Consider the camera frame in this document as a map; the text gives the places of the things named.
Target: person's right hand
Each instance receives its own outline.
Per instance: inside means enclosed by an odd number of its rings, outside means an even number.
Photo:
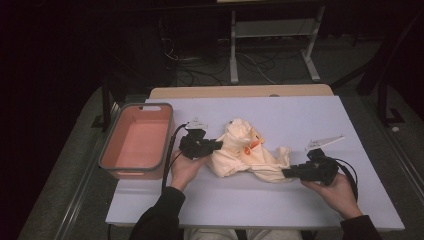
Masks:
[[[191,160],[182,155],[181,151],[178,150],[173,153],[172,159],[175,159],[175,162],[171,167],[171,187],[184,191],[187,184],[196,177],[197,172],[203,164],[211,159],[211,155]]]
[[[308,181],[301,181],[301,183],[305,187],[321,195],[324,201],[332,209],[339,212],[343,219],[350,219],[363,215],[356,203],[349,179],[345,175],[337,173],[333,183],[329,186]]]

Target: black sleeve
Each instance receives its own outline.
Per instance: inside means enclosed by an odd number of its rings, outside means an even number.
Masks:
[[[382,240],[368,215],[345,220],[340,223],[343,240]]]
[[[166,187],[156,204],[149,208],[138,220],[131,232],[130,240],[135,239],[177,239],[181,207],[184,194]]]

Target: gray carpet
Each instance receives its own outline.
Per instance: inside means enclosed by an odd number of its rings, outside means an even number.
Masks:
[[[303,60],[298,54],[305,39],[287,39],[259,43],[241,42],[239,53],[260,63],[264,75],[277,84],[311,83]],[[331,84],[366,63],[376,52],[379,42],[361,42],[352,47],[352,38],[318,40],[312,58],[322,83]],[[222,50],[228,56],[228,49]],[[174,86],[225,85],[229,82],[227,58],[202,58],[180,64]],[[255,65],[238,55],[240,85],[272,84]],[[335,90],[358,133],[360,140],[406,229],[382,233],[384,239],[423,239],[423,202],[400,161],[407,157],[417,172],[424,174],[424,123],[390,89],[389,106],[396,108],[405,123],[394,124],[398,132],[385,128],[376,119],[375,93],[360,97],[354,89],[360,76]],[[97,166],[97,153],[104,141],[101,129],[92,128],[101,115],[101,92],[98,90],[81,112],[55,169],[45,185],[20,239],[107,239],[105,218],[117,180]],[[131,228],[110,229],[111,239],[128,239]],[[341,239],[341,231],[320,231],[317,239]]]

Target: pink tray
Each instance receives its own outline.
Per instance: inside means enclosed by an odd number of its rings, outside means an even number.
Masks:
[[[173,129],[170,104],[126,105],[111,128],[99,164],[118,179],[160,179]]]

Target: white cloth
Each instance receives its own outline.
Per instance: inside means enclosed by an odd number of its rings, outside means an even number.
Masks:
[[[266,182],[287,182],[282,169],[290,166],[290,148],[277,148],[275,158],[264,146],[265,139],[249,122],[237,118],[231,121],[225,133],[217,139],[223,141],[222,148],[215,150],[207,165],[219,177],[233,175],[239,171],[253,172]]]

